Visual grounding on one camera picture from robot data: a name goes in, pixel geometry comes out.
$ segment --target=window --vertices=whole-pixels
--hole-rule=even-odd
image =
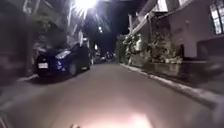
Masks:
[[[211,16],[213,19],[215,33],[224,33],[224,2],[223,0],[215,1],[210,6]]]

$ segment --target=house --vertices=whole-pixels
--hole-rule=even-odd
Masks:
[[[223,0],[148,0],[137,18],[129,16],[130,35],[141,33],[147,40],[150,21],[155,12],[166,12],[172,42],[184,47],[184,56],[219,58],[223,53],[224,4]]]

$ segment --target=street light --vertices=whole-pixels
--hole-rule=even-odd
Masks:
[[[101,26],[98,27],[100,33],[103,33],[103,28]]]
[[[83,11],[88,11],[89,9],[95,7],[98,0],[76,0],[75,6]]]

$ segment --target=sidewalk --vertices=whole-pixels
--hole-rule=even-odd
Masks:
[[[0,110],[4,110],[20,101],[42,93],[45,88],[26,82],[29,78],[18,80],[12,85],[0,87]]]
[[[154,79],[156,81],[164,83],[164,85],[167,85],[167,87],[172,88],[176,91],[179,91],[185,95],[190,96],[193,99],[196,99],[197,101],[209,105],[209,107],[213,110],[213,119],[217,123],[223,123],[224,121],[224,95],[220,95],[211,91],[207,91],[201,88],[193,88],[189,87],[187,85],[174,82],[169,79],[165,79],[163,77],[159,77],[156,75],[148,74],[143,72],[139,68],[127,66],[124,64],[120,64],[121,66],[128,68],[134,72],[138,72],[142,75],[145,75],[151,79]]]

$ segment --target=car headlight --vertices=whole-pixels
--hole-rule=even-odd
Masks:
[[[69,55],[71,52],[70,51],[64,51],[62,53],[59,53],[56,58],[57,59],[64,59],[67,55]]]

